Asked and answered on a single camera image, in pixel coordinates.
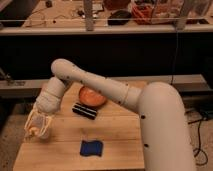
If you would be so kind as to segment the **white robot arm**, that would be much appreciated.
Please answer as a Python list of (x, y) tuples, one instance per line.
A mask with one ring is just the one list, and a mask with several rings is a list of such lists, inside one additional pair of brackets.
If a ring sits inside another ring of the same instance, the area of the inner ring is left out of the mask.
[(172, 85), (152, 82), (140, 89), (87, 72), (62, 58), (52, 62), (51, 72), (28, 115), (27, 134), (45, 136), (64, 94), (79, 82), (139, 115), (146, 171), (197, 171), (185, 107)]

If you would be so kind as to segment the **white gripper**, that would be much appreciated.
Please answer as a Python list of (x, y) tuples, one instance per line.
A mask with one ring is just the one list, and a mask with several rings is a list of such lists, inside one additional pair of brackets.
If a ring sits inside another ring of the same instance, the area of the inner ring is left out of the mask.
[[(50, 136), (51, 122), (52, 118), (50, 116), (40, 113), (36, 109), (32, 109), (24, 126), (25, 138), (30, 139), (36, 136), (38, 133), (37, 127), (41, 127), (38, 137), (40, 139), (47, 139)], [(36, 135), (30, 135), (29, 131), (33, 127), (37, 129)]]

